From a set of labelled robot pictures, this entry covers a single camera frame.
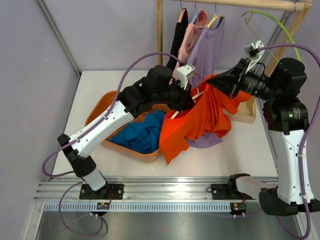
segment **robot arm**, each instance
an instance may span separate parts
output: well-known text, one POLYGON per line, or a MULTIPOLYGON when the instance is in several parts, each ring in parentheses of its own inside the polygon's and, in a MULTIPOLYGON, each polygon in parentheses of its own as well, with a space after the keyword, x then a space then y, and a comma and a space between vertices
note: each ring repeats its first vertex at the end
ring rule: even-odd
POLYGON ((191 97, 188 79, 195 74, 195 71, 192 65, 181 66, 176 70, 178 80, 173 80, 172 84, 169 84, 173 72, 165 66, 158 65, 150 69, 147 76, 119 93, 107 117, 105 115, 109 108, 79 132, 71 136, 60 135, 58 142, 61 146, 76 140, 74 144, 63 150, 76 176, 83 178, 98 196, 104 196, 108 190, 108 182, 98 170, 90 154, 116 129, 151 110, 154 104, 168 104, 178 111, 192 108, 195 103, 191 97), (85 137, 79 139, 81 134, 97 123, 98 125, 85 137))
POLYGON ((249 58, 242 58, 232 69, 207 80, 229 98, 239 91, 264 100, 263 116, 270 130, 278 161, 277 187, 255 180, 248 174, 230 176, 229 190, 244 193, 259 200, 263 211, 268 215, 288 216, 305 212, 303 198, 308 202, 310 212, 320 211, 320 202, 314 199, 310 187, 306 148, 303 149, 303 184, 306 194, 301 194, 298 148, 305 130, 309 125, 308 111, 297 98, 300 88, 307 79, 305 66, 293 58, 279 61, 270 77, 264 73, 255 74, 252 59, 257 63, 260 58, 255 49, 247 48, 249 58))

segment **cable clip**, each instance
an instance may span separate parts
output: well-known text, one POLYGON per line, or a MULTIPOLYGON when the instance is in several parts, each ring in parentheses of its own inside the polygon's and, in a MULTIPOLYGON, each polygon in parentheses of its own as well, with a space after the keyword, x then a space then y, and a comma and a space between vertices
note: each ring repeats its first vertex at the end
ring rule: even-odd
POLYGON ((103 114, 102 117, 104 118, 104 120, 107 120, 107 119, 108 119, 108 116, 106 116, 105 114, 103 114))

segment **metal floor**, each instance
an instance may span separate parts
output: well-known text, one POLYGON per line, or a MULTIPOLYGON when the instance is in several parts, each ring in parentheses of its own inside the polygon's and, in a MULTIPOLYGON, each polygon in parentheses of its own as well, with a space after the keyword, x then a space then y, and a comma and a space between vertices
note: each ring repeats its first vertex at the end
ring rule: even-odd
MULTIPOLYGON (((252 203, 248 213, 259 209, 252 203)), ((94 217, 75 221, 85 212, 63 212, 69 226, 84 234, 100 227, 94 217)), ((205 212, 108 212, 103 216, 108 225, 94 240, 291 240, 274 216, 263 212, 233 219, 229 213, 205 212)), ((294 216, 282 218, 291 231, 300 235, 294 216)), ((37 240, 87 240, 64 229, 57 211, 43 212, 37 240)))

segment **lavender shirt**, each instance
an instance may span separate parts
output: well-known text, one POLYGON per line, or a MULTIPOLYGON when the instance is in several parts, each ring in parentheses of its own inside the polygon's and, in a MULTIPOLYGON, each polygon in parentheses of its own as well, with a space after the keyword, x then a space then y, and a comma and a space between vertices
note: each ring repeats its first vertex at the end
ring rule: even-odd
MULTIPOLYGON (((193 76, 189 83, 195 88, 207 76, 214 73, 218 61, 219 50, 225 32, 225 18, 220 17, 214 31, 206 26, 196 42, 187 63, 195 66, 198 75, 193 76)), ((206 132, 195 141, 187 139, 189 146, 199 149, 210 148, 222 142, 215 133, 206 132)))

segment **green hanger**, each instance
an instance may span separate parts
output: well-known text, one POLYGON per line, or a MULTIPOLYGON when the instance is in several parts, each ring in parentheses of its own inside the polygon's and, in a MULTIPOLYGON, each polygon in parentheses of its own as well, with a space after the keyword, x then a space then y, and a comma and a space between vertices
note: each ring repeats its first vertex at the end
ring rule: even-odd
MULTIPOLYGON (((260 11, 260 10, 250 10, 250 11, 246 11, 244 12, 241 17, 243 17, 244 15, 246 15, 247 13, 251 13, 250 17, 247 18, 245 17, 244 18, 244 22, 245 24, 248 26, 248 28, 251 30, 251 32, 255 35, 255 37, 258 39, 258 40, 261 40, 258 36, 258 34, 254 31, 254 29, 249 25, 249 22, 253 16, 254 13, 257 13, 257 14, 262 14, 264 16, 267 16, 268 18, 272 19, 274 22, 276 22, 276 24, 278 24, 282 30, 285 32, 285 34, 287 35, 288 39, 290 40, 290 42, 292 44, 295 43, 295 40, 293 39, 293 37, 291 36, 290 32, 286 29, 286 27, 278 20, 276 19, 274 16, 272 16, 271 14, 267 13, 267 12, 264 12, 264 11, 260 11)), ((279 62, 279 60, 275 57, 275 55, 268 49, 269 53, 273 56, 273 58, 279 62)), ((300 54, 299 54, 299 51, 298 49, 295 47, 294 48, 294 51, 295 51, 295 54, 296 54, 296 58, 301 62, 301 57, 300 57, 300 54)))

